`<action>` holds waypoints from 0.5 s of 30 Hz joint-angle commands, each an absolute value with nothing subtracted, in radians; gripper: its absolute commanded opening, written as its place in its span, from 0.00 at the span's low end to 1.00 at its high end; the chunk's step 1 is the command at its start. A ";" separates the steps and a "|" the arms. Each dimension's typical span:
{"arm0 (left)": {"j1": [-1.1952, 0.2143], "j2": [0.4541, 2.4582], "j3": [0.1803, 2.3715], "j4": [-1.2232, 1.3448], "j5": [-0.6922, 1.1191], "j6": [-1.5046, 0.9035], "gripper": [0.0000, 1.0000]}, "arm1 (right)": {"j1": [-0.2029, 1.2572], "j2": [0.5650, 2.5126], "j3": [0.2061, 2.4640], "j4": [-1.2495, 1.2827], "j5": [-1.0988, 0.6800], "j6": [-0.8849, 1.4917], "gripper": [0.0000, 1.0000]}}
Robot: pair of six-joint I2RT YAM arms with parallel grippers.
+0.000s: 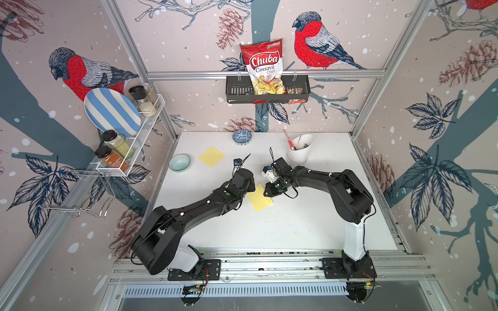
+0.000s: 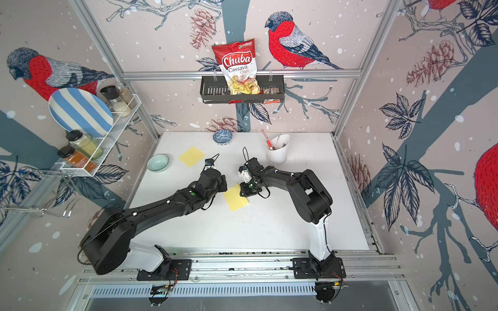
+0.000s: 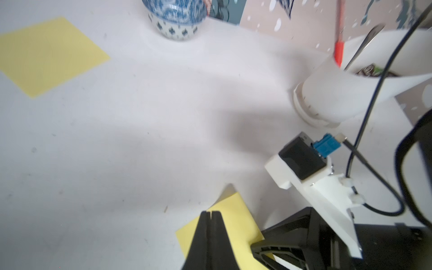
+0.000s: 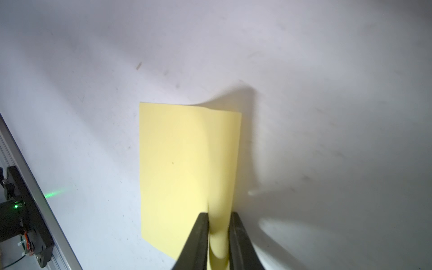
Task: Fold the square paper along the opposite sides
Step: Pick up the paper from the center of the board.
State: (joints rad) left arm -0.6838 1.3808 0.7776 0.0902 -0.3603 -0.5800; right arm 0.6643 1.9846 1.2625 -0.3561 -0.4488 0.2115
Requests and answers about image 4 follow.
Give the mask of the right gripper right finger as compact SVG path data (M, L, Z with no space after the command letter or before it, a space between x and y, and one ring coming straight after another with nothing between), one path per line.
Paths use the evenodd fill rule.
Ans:
M230 270L265 270L236 212L231 213L228 238Z

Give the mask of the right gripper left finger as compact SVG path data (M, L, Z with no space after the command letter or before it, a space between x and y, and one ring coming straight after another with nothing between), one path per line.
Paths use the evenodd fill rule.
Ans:
M200 213L172 270L206 270L208 235L209 215Z

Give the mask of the yellow square paper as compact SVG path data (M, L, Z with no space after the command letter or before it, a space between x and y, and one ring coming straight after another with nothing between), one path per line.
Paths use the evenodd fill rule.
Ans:
M199 106L139 105L141 233L173 259L198 215L208 213L208 266L228 269L241 119Z

